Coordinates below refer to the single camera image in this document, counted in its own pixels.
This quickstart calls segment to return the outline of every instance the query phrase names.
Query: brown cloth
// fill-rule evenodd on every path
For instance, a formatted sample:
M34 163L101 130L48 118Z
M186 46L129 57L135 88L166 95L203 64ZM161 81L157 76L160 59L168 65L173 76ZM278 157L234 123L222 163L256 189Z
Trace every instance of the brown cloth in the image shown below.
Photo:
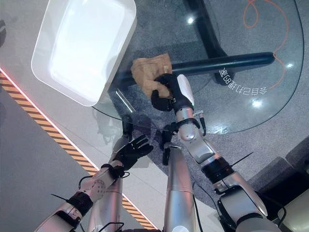
M153 90L158 90L159 97L169 98L169 89L160 82L154 81L165 73L172 73L172 64L168 53L154 58L139 58L133 61L131 72L135 82L141 87L148 98Z

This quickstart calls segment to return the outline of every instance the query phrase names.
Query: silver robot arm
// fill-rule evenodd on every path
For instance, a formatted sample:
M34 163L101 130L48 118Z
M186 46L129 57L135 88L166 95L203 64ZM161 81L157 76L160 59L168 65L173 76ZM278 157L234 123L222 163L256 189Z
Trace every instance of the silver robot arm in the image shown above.
M43 221L35 232L74 231L92 205L103 197L106 189L117 179L115 173L118 167L123 167L122 163L114 160L92 178L83 181L81 189Z
M93 177L84 180L81 188L41 223L35 232L74 232L85 214L103 197L109 186L122 177L124 171L129 170L140 157L153 150L153 146L147 142L146 136L142 135L113 152L110 162L102 165Z
M200 124L194 117L194 98L186 77L165 74L157 81L166 85L174 97L168 106L159 108L175 111L178 138L212 182L215 192L221 195L218 206L228 225L237 228L238 232L280 232L275 224L266 219L266 207L252 187L204 138L205 131L201 133ZM205 129L203 113L197 114Z

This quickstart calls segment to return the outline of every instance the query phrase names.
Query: gray floor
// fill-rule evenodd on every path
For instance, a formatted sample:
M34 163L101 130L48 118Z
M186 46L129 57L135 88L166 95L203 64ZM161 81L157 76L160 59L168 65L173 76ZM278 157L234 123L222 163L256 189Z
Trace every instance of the gray floor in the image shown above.
M62 204L50 194L71 197L88 175L1 87L0 147L1 232L33 231ZM121 221L142 228L123 208Z

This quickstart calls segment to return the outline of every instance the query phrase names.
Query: hazard stripe tape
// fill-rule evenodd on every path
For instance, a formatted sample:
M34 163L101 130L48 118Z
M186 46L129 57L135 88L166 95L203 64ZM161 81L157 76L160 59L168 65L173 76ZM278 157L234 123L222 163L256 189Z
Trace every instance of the hazard stripe tape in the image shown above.
M53 138L83 169L94 175L98 168L82 154L78 147L70 141L38 107L19 89L19 87L0 69L0 86L24 109L24 111L40 127ZM157 227L123 194L122 206L145 229L155 230Z

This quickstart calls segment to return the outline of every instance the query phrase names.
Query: round glass tabletop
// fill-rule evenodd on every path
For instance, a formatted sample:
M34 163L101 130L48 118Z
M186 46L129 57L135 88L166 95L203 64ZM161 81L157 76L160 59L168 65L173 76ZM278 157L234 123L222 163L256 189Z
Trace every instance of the round glass tabletop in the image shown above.
M232 133L257 126L277 114L292 97L304 54L294 1L135 2L137 27L109 90L94 106L99 112L117 119L129 114L134 124L157 129L175 121L173 111L153 108L128 71L134 59L165 52L173 69L186 62L197 65L186 76L195 111L205 114L207 133ZM222 57L222 51L216 53L220 49L227 56L271 52L274 61L240 72L224 64L211 73L195 72L196 61ZM218 79L226 85L219 84Z

